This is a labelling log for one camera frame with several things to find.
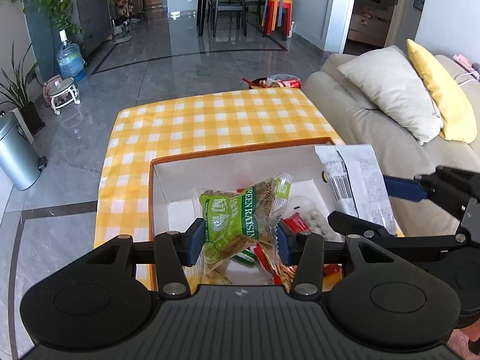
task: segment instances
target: pink bag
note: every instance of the pink bag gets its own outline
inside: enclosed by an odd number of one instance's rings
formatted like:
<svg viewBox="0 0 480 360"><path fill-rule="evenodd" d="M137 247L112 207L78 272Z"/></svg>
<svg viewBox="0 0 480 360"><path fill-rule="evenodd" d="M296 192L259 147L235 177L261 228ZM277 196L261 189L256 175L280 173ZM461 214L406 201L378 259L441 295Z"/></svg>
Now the pink bag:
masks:
<svg viewBox="0 0 480 360"><path fill-rule="evenodd" d="M63 78L57 75L57 76L53 76L51 79L43 83L43 98L45 99L46 105L48 105L49 107L52 106L52 98L48 96L47 93L49 92L51 87L55 86L55 83L59 83L62 80ZM65 100L67 97L68 97L68 93L55 98L55 106L57 107L61 105L63 100Z"/></svg>

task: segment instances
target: gray tile floor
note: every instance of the gray tile floor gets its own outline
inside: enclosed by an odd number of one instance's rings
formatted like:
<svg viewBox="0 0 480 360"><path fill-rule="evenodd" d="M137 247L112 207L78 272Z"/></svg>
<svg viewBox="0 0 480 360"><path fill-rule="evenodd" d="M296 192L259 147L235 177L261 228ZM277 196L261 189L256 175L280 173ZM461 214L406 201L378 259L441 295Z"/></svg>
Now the gray tile floor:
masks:
<svg viewBox="0 0 480 360"><path fill-rule="evenodd" d="M49 164L31 188L12 191L0 225L2 360L15 359L32 345L18 315L21 296L35 282L92 248L95 213L57 217L61 209L43 210L44 217L23 220L21 237L18 223L30 212L25 210L97 199L110 131L120 110L246 89L242 77L290 73L305 81L327 58L295 38L287 42L281 41L280 34L263 38L254 15L249 18L253 24L247 37L236 30L235 20L230 23L223 17L216 38L207 27L204 37L198 38L194 17L172 20L161 16L153 12L152 19L132 25L129 42L114 48L106 42L100 47L87 68L89 76L79 83L80 105L70 104L57 116L44 107L42 99L37 101L46 126L35 136L34 148L47 156ZM18 254L12 259L15 248ZM13 260L16 269L12 270Z"/></svg>

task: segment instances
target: trash can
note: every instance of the trash can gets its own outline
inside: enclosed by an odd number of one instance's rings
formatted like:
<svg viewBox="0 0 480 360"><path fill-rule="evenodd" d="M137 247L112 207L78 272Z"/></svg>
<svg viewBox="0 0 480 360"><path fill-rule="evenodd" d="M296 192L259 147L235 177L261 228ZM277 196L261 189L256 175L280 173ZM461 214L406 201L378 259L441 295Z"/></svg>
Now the trash can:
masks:
<svg viewBox="0 0 480 360"><path fill-rule="evenodd" d="M0 167L20 191L37 181L47 165L33 149L13 112L0 117Z"/></svg>

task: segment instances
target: yellow cushion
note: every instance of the yellow cushion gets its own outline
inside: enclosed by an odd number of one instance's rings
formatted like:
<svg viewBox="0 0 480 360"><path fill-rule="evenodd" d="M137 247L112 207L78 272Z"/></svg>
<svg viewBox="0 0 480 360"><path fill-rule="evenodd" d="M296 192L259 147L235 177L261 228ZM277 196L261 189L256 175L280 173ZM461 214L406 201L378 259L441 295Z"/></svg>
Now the yellow cushion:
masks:
<svg viewBox="0 0 480 360"><path fill-rule="evenodd" d="M440 136L445 140L473 142L477 137L477 121L462 88L427 49L411 39L407 39L406 47L411 63L442 114Z"/></svg>

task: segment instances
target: green raisin snack package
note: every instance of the green raisin snack package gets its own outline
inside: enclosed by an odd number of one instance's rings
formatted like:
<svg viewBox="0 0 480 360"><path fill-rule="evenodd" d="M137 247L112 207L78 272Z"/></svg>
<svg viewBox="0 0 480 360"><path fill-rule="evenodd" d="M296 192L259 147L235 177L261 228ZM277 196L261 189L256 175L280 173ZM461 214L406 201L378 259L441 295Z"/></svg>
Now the green raisin snack package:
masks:
<svg viewBox="0 0 480 360"><path fill-rule="evenodd" d="M275 229L287 207L292 176L282 173L243 192L194 189L197 218L205 219L205 273L257 242L276 244Z"/></svg>

